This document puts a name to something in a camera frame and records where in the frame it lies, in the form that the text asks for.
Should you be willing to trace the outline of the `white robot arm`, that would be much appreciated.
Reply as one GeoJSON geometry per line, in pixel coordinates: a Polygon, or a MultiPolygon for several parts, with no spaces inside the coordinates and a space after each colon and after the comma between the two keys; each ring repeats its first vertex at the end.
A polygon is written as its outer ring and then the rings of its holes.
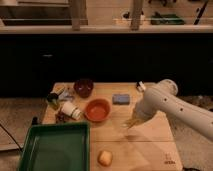
{"type": "Polygon", "coordinates": [[[178,86],[164,79],[146,87],[140,81],[138,88],[143,91],[143,97],[135,104],[134,116],[142,122],[151,120],[158,111],[173,115],[198,133],[213,141],[213,112],[192,105],[177,97],[178,86]]]}

